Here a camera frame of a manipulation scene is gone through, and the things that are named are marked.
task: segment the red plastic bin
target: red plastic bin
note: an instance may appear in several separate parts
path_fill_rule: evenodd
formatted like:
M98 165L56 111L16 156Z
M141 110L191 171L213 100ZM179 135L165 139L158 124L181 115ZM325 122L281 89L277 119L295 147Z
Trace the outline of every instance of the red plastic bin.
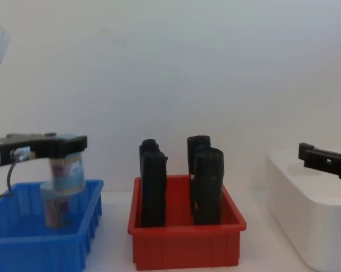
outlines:
M225 187L221 225L195 226L189 205L188 175L168 176L166 226L142 228L141 186L138 177L134 181L128 225L137 270L238 265L240 232L246 229L246 221Z

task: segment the white wall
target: white wall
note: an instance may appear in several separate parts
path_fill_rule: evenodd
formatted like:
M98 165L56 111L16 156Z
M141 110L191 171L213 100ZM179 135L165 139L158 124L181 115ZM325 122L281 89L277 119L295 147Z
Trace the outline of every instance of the white wall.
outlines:
M0 136L88 135L105 190L132 188L149 137L186 173L186 138L209 134L232 190L263 184L271 148L341 148L341 0L0 0L0 23Z

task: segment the table surface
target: table surface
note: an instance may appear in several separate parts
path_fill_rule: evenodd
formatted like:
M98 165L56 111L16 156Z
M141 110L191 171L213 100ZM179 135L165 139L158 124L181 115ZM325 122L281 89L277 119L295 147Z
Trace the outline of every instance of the table surface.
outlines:
M136 271L127 224L132 192L101 194L103 216L96 230L85 272ZM179 269L170 271L211 272L311 272L293 249L267 208L267 189L231 194L246 219L241 235L241 258L236 267Z

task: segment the black object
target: black object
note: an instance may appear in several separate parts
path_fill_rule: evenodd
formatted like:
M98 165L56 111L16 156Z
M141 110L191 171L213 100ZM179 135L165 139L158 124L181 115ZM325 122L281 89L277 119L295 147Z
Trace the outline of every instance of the black object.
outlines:
M299 159L304 167L338 175L341 179L341 153L317 149L307 143L299 144Z
M188 174L189 174L189 200L191 207L191 214L194 216L195 205L197 199L195 197L195 181L194 181L194 160L196 152L202 151L205 148L211 147L210 136L199 135L192 136L187 139L188 149Z
M209 147L195 156L196 225L221 224L223 152Z
M5 138L0 138L1 166L12 164L12 150L28 146L35 153L36 159L63 159L68 154L84 151L87 148L87 137L63 139L55 133L8 134Z
M156 152L159 151L159 145L154 139L146 139L139 146L139 161L140 161L140 172L142 173L142 156L145 152L151 151Z
M160 151L142 155L142 227L165 226L167 157Z

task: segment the blue plastic bin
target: blue plastic bin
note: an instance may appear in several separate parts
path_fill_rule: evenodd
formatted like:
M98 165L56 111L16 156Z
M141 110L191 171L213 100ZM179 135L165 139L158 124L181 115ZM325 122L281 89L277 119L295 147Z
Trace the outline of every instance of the blue plastic bin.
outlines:
M81 272L101 215L101 180L88 180L69 201L71 224L45 225L40 182L13 186L0 199L0 272Z

